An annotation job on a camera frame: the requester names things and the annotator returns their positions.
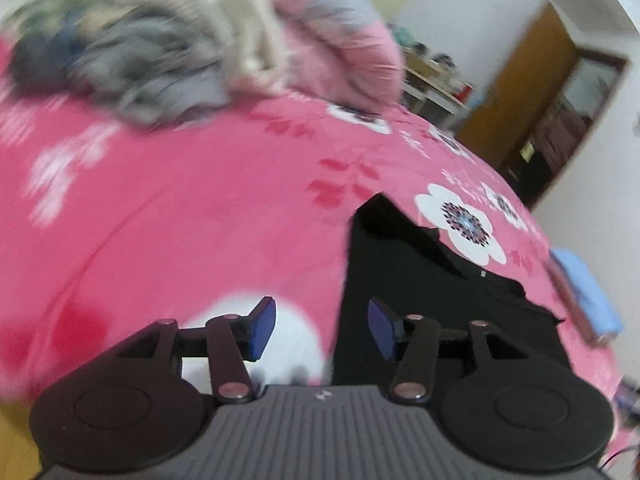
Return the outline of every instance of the black shirt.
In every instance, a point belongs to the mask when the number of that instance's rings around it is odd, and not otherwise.
[[[569,367],[556,331],[559,320],[527,301],[519,282],[459,256],[438,235],[437,229],[416,226],[381,194],[356,211],[332,383],[385,387],[396,372],[398,364],[383,359],[367,325],[372,297],[399,316],[421,314],[443,328],[467,330],[472,320],[488,321]]]

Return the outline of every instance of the beige clothing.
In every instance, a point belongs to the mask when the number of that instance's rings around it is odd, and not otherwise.
[[[134,8],[133,6],[101,5],[89,9],[78,20],[78,34],[83,40],[93,43],[105,28],[124,18]]]
[[[287,51],[271,0],[118,0],[158,6],[191,23],[224,49],[229,88],[263,96],[284,92]]]

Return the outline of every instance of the door frame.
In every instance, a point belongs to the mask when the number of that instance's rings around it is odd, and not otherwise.
[[[498,170],[498,172],[500,173],[501,176],[504,177],[506,175],[506,172],[508,170],[509,162],[511,160],[514,160],[518,156],[520,150],[524,147],[524,145],[527,143],[527,141],[533,135],[536,127],[538,126],[538,123],[540,122],[540,119],[544,116],[546,111],[553,104],[555,98],[562,91],[562,88],[564,88],[565,83],[567,81],[569,81],[569,78],[573,75],[574,70],[575,70],[576,66],[578,65],[578,63],[580,62],[581,59],[587,59],[587,60],[590,60],[590,61],[596,61],[596,62],[599,62],[599,63],[604,63],[604,64],[607,64],[609,66],[612,66],[613,68],[615,68],[618,71],[618,75],[617,75],[616,79],[613,81],[613,83],[612,83],[612,85],[610,87],[609,95],[607,96],[606,99],[604,99],[603,102],[601,102],[600,106],[598,106],[596,112],[593,115],[593,121],[591,122],[590,126],[587,128],[587,131],[585,132],[584,137],[582,138],[582,140],[580,141],[580,143],[576,147],[575,151],[569,157],[569,160],[567,160],[567,162],[560,169],[560,171],[558,171],[558,173],[556,173],[551,179],[549,179],[549,181],[547,181],[547,183],[544,186],[542,186],[542,188],[540,188],[540,191],[538,193],[536,193],[535,197],[533,197],[533,199],[530,200],[529,203],[524,204],[527,207],[527,209],[529,209],[529,210],[532,210],[538,204],[538,202],[540,202],[540,200],[542,200],[543,196],[546,194],[546,192],[551,187],[551,185],[558,178],[560,178],[560,177],[562,177],[564,175],[564,172],[566,171],[566,167],[569,165],[569,163],[574,158],[574,156],[577,155],[578,152],[580,152],[580,150],[582,149],[583,144],[585,143],[585,141],[588,140],[589,136],[592,134],[592,132],[594,130],[594,126],[600,120],[600,117],[602,116],[604,110],[607,108],[607,106],[611,102],[612,97],[615,95],[616,91],[618,90],[618,88],[620,86],[620,82],[622,80],[622,77],[625,74],[625,70],[627,69],[628,64],[629,64],[629,60],[626,57],[620,57],[620,56],[617,56],[615,54],[611,54],[611,53],[608,53],[608,52],[603,52],[603,51],[600,51],[600,50],[593,50],[591,48],[577,47],[576,52],[578,54],[578,57],[577,57],[574,65],[572,66],[570,72],[568,73],[568,75],[564,79],[564,81],[559,85],[557,91],[552,95],[552,97],[549,99],[549,101],[546,102],[546,104],[542,107],[542,109],[540,110],[540,113],[538,115],[538,118],[534,121],[534,123],[530,127],[530,129],[527,130],[526,133],[524,133],[518,139],[518,142],[516,144],[514,144],[514,148],[509,152],[509,155],[504,159],[503,164],[500,166],[500,168]]]

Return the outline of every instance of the cable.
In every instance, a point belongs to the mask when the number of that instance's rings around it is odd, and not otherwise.
[[[613,455],[611,455],[609,458],[606,459],[605,463],[602,464],[602,466],[600,466],[600,471],[603,471],[604,468],[607,466],[607,464],[609,462],[611,462],[615,457],[617,457],[618,455],[622,455],[623,453],[627,453],[629,451],[634,451],[638,449],[638,446],[628,446],[628,447],[623,447],[621,450],[615,452]]]

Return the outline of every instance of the pink bedsheet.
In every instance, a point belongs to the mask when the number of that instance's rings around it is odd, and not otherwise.
[[[290,93],[203,126],[143,133],[64,96],[0,87],[0,396],[32,396],[161,317],[198,324],[261,296],[278,321],[258,368],[321,380],[346,269],[348,222],[387,193],[423,225],[456,202],[490,238],[445,243],[519,280],[559,317],[548,240],[505,182],[396,107],[371,121]],[[611,397],[612,352],[559,327],[574,371]],[[186,368],[194,382],[204,367]]]

